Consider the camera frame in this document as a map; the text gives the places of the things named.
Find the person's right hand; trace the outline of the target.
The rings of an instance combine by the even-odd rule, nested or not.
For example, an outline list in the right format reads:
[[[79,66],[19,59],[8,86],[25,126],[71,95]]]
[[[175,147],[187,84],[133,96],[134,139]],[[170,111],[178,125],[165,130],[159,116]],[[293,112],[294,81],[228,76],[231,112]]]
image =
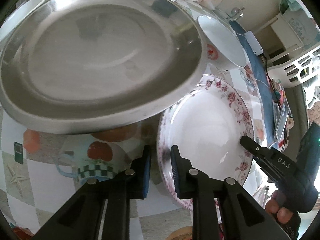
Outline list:
[[[265,211],[271,216],[276,215],[280,224],[287,224],[293,217],[293,212],[285,207],[279,207],[276,201],[278,193],[278,190],[274,191],[271,199],[265,205]]]

